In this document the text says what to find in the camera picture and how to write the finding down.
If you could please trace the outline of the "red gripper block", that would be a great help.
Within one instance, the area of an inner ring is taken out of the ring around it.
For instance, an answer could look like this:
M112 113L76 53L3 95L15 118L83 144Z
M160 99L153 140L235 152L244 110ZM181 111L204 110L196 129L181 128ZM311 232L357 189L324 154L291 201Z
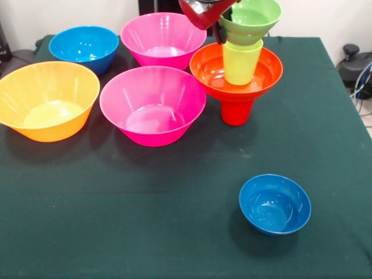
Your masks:
M183 14L190 22L200 30L207 30L213 25L213 34L219 45L225 44L227 34L225 28L218 22L220 16L226 20L232 21L232 5L235 0L216 0L216 1L193 1L179 0L178 3Z

